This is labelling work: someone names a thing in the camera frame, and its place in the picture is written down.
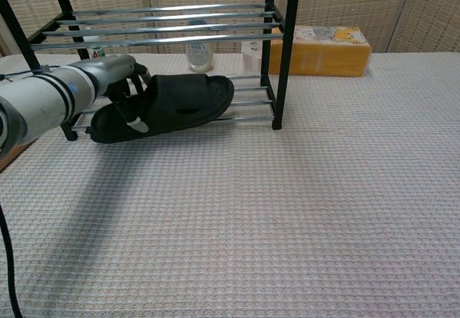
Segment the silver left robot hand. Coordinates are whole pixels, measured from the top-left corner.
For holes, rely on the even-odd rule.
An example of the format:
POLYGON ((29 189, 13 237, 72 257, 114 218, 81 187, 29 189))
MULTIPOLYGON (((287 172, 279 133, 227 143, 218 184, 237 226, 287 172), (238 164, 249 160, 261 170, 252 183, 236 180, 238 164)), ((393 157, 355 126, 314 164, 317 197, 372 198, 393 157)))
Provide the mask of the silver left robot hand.
POLYGON ((130 55, 111 55, 100 57, 94 73, 98 86, 98 95, 107 97, 120 113, 126 125, 133 130, 147 133, 149 127, 130 107, 127 91, 130 91, 127 80, 134 84, 137 94, 143 94, 141 81, 148 84, 151 79, 148 69, 136 62, 130 55))

